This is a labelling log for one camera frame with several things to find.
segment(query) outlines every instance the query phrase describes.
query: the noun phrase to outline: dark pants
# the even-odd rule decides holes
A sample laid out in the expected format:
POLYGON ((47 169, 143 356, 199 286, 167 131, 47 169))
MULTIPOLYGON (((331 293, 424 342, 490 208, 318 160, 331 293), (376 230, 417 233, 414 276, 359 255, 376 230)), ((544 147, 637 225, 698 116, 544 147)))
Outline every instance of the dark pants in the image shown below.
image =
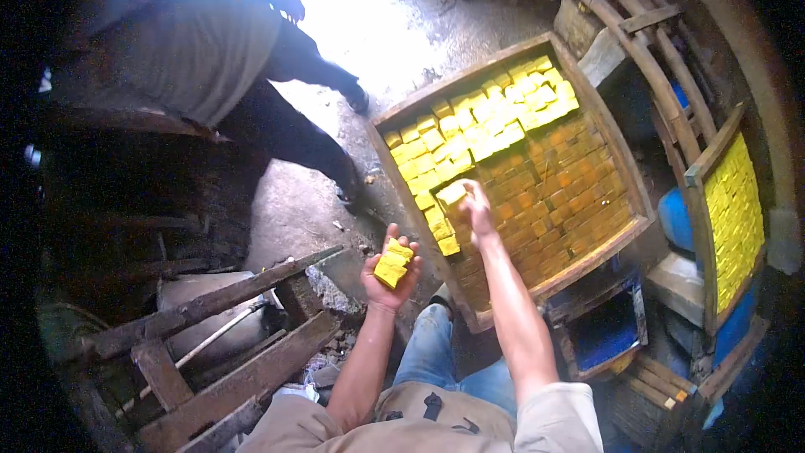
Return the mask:
POLYGON ((220 122, 218 131, 252 148, 264 161, 275 157, 317 169, 347 192, 354 183, 353 163, 347 152, 264 78, 255 81, 220 122))
POLYGON ((360 92, 357 77, 321 57, 316 41, 289 21, 279 28, 262 77, 285 83, 292 79, 327 86, 344 96, 360 92))

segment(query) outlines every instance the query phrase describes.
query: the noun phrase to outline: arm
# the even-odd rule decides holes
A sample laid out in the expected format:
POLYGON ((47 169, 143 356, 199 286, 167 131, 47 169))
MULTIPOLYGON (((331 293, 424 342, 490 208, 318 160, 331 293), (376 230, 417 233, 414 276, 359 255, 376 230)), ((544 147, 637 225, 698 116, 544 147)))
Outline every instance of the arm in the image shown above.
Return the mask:
MULTIPOLYGON (((391 224, 383 252, 386 251, 389 238, 397 237, 397 234, 397 224, 391 224)), ((399 243, 409 246, 406 237, 401 237, 399 243)), ((416 252, 419 245, 411 243, 410 248, 416 252)), ((408 273, 397 284, 397 288, 392 290, 382 285, 373 275, 380 256, 381 254, 377 254, 367 259, 361 271, 361 283, 369 298, 366 320, 358 333, 352 353, 341 368, 327 405, 327 413, 344 433, 365 423, 374 409, 386 376, 395 317, 416 287, 422 266, 422 257, 414 257, 408 265, 408 273)))
POLYGON ((460 210, 473 227, 473 243, 484 260, 498 342, 509 366, 518 405, 541 387, 558 381, 548 326, 529 297, 520 274, 495 229, 480 184, 460 180, 467 196, 460 210))

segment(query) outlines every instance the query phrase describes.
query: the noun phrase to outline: hand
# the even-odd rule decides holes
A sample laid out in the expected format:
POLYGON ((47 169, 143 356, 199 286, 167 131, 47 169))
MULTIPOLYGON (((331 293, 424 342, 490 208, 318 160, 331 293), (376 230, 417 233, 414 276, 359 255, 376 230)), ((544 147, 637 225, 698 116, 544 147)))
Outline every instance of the hand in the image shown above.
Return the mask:
MULTIPOLYGON (((383 252, 385 252, 389 246, 389 239, 397 238, 398 234, 399 229, 397 228, 397 224, 389 224, 389 228, 386 231, 386 239, 383 242, 383 252)), ((361 283, 364 288, 366 288, 366 296, 369 297, 369 305, 374 305, 395 314, 408 300, 410 293, 414 291, 414 287, 416 287, 416 283, 419 280, 419 275, 422 273, 422 257, 416 255, 419 250, 419 244, 416 242, 410 242, 409 244, 407 237, 399 237, 398 241, 400 245, 410 247, 410 249, 414 251, 414 258, 408 263, 408 273, 400 278, 396 289, 389 289, 374 276, 374 267, 377 266, 381 254, 375 254, 374 257, 369 257, 361 270, 361 283)))
POLYGON ((467 191, 467 195, 459 203, 458 210, 469 219, 473 227, 472 242, 477 247, 485 237, 498 234, 492 219, 492 207, 489 206, 489 200, 478 182, 468 178, 461 178, 456 182, 464 186, 467 191))
POLYGON ((277 0, 275 5, 280 11, 285 11, 288 21, 294 25, 304 19, 304 5, 301 0, 277 0))

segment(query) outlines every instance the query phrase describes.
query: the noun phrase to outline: man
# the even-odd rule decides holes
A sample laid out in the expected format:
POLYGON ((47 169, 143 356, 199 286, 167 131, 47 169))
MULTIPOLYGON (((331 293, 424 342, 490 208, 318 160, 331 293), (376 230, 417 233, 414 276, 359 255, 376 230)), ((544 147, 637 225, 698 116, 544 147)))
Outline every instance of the man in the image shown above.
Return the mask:
MULTIPOLYGON (((416 320, 394 385, 380 393, 394 320, 416 285, 415 257, 392 290, 373 276, 380 254, 361 272, 369 307, 327 408, 277 397, 238 453, 258 451, 603 451, 592 390, 558 381, 548 326, 511 264, 480 184, 460 205, 486 269, 503 359, 461 382, 452 368, 455 310, 445 287, 416 320)), ((397 237, 397 226, 389 226, 397 237)), ((415 252, 417 243, 408 243, 415 252)))
POLYGON ((347 208, 359 200, 347 152, 267 82, 322 84, 356 112, 368 107, 357 77, 325 61, 296 27, 301 1, 86 0, 77 16, 70 55, 54 67, 53 100, 165 112, 321 171, 347 208))

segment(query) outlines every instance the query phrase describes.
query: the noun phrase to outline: concrete floor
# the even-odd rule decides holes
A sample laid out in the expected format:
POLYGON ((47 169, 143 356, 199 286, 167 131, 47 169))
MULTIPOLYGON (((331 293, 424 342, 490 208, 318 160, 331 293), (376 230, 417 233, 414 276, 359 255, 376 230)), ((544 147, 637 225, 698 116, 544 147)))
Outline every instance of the concrete floor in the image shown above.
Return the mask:
MULTIPOLYGON (((418 88, 550 29, 558 1, 531 0, 528 5, 524 0, 302 1, 307 16, 299 26, 317 41, 324 57, 361 78, 370 95, 369 116, 352 113, 340 94, 328 88, 297 81, 278 83, 277 88, 346 148, 361 174, 376 177, 367 190, 377 214, 416 238, 369 144, 367 120, 418 88)), ((349 215, 338 204, 333 183, 321 173, 273 161, 254 201, 247 268, 257 272, 289 256, 299 258, 338 243, 377 250, 384 232, 385 227, 369 217, 349 215)), ((426 264, 418 290, 403 311, 403 337, 439 283, 433 267, 426 264)), ((357 272, 355 287, 360 296, 357 272)))

